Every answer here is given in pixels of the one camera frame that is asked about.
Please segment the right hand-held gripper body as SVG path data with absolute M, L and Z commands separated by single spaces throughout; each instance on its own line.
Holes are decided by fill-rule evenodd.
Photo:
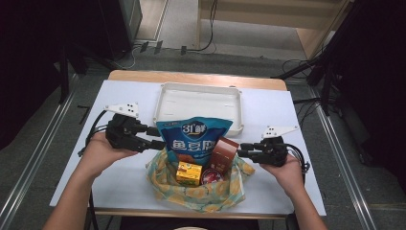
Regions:
M 283 166 L 286 162 L 287 146 L 282 137 L 298 129 L 297 126 L 268 126 L 261 135 L 263 156 L 260 163 L 276 167 Z

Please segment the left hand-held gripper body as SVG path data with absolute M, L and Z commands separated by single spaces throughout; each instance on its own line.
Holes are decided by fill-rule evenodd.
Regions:
M 137 136 L 139 132 L 147 131 L 147 125 L 138 120 L 137 103 L 106 105 L 104 110 L 114 113 L 105 132 L 108 142 L 114 149 L 143 152 L 147 148 L 147 140 Z

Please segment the brown box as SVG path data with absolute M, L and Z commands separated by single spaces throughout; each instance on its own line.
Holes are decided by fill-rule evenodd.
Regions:
M 220 137 L 212 151 L 209 167 L 225 175 L 233 163 L 238 147 L 238 143 L 225 137 Z

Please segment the blue snack pouch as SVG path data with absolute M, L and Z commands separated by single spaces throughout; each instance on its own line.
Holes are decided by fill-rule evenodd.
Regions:
M 217 140 L 232 124 L 229 120 L 206 117 L 156 123 L 171 163 L 182 161 L 200 166 L 209 162 Z

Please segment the yellow drink carton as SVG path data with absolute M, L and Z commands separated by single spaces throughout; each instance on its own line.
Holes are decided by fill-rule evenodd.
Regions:
M 186 186 L 198 186 L 200 184 L 201 174 L 201 166 L 180 161 L 175 178 L 179 184 Z

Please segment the yellow patterned cloth bag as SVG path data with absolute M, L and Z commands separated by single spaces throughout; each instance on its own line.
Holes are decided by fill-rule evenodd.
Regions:
M 243 183 L 255 169 L 236 157 L 222 181 L 199 186 L 185 186 L 176 179 L 178 164 L 169 161 L 165 150 L 159 151 L 147 164 L 147 180 L 157 199 L 184 206 L 200 213 L 230 209 L 245 199 Z

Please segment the white plastic tray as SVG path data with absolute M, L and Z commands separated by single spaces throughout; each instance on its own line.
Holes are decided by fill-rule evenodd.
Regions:
M 232 121 L 227 137 L 244 129 L 241 92 L 234 87 L 166 82 L 155 108 L 153 122 L 186 120 L 192 117 Z

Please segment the person's right hand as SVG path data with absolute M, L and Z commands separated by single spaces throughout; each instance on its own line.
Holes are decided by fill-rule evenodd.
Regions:
M 266 164 L 260 164 L 260 166 L 276 177 L 278 183 L 290 198 L 298 197 L 305 192 L 301 165 L 299 160 L 292 155 L 287 155 L 286 162 L 281 167 Z

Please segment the person's left hand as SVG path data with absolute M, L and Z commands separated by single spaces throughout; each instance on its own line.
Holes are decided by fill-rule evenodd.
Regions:
M 96 178 L 116 161 L 134 156 L 137 151 L 114 149 L 104 132 L 96 133 L 85 148 L 78 164 L 79 171 L 86 176 Z

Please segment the white table mat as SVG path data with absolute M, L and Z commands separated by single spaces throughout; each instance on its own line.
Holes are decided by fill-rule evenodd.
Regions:
M 140 81 L 105 81 L 79 136 L 76 150 L 84 146 L 93 123 L 105 125 L 112 117 L 104 107 L 112 104 L 139 106 L 142 123 L 153 125 L 153 116 L 163 83 Z M 241 92 L 243 131 L 228 137 L 239 143 L 256 143 L 268 126 L 299 127 L 289 92 L 280 90 L 238 88 Z M 284 142 L 305 151 L 300 128 L 284 134 Z M 155 156 L 153 149 L 114 163 L 93 184 L 95 209 L 100 215 L 192 217 L 186 207 L 159 200 L 147 181 L 146 164 Z M 292 212 L 293 206 L 276 179 L 261 167 L 244 182 L 245 199 L 236 206 L 219 212 L 222 218 L 270 219 Z

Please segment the person's dark clothing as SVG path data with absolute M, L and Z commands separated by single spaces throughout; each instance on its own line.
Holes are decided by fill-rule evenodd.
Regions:
M 254 219 L 124 217 L 120 230 L 259 230 Z

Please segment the black metal stand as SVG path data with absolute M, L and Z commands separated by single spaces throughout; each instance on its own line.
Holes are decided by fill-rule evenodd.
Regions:
M 73 42 L 66 42 L 59 52 L 59 73 L 60 73 L 60 99 L 59 103 L 62 104 L 67 99 L 70 86 L 68 76 L 68 64 L 71 64 L 73 69 L 78 74 L 85 74 L 87 65 L 83 58 L 81 47 Z

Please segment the black tripod stand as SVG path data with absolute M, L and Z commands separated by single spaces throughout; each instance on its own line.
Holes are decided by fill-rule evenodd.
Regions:
M 306 77 L 306 82 L 309 86 L 316 86 L 320 81 L 323 82 L 320 105 L 325 115 L 328 116 L 329 93 L 334 77 L 334 63 L 328 55 L 319 55 L 311 60 L 307 60 L 298 67 L 276 76 L 276 79 L 284 81 L 306 69 L 311 69 L 310 74 Z

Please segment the black cabinet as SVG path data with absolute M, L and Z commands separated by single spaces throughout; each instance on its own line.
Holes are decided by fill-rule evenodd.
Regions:
M 116 60 L 129 52 L 139 31 L 143 13 L 140 0 L 98 0 L 103 33 L 106 36 L 106 57 Z

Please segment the metal floor rail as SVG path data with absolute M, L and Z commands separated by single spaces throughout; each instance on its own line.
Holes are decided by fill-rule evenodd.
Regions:
M 69 80 L 69 87 L 71 88 L 71 91 L 66 96 L 66 99 L 57 106 L 51 121 L 47 125 L 45 131 L 35 146 L 26 167 L 18 178 L 16 184 L 11 189 L 5 205 L 0 212 L 0 230 L 9 230 L 12 220 L 26 193 L 28 192 L 31 183 L 34 180 L 34 176 L 42 164 L 48 148 L 53 142 L 56 132 L 58 131 L 60 124 L 70 107 L 70 104 L 76 94 L 79 80 L 80 75 L 78 74 L 74 74 Z
M 344 183 L 345 197 L 349 199 L 350 210 L 354 212 L 362 230 L 378 230 L 369 204 L 358 185 L 358 181 L 333 126 L 331 117 L 327 115 L 321 105 L 316 108 L 316 111 L 332 151 L 332 156 L 337 165 L 339 178 Z

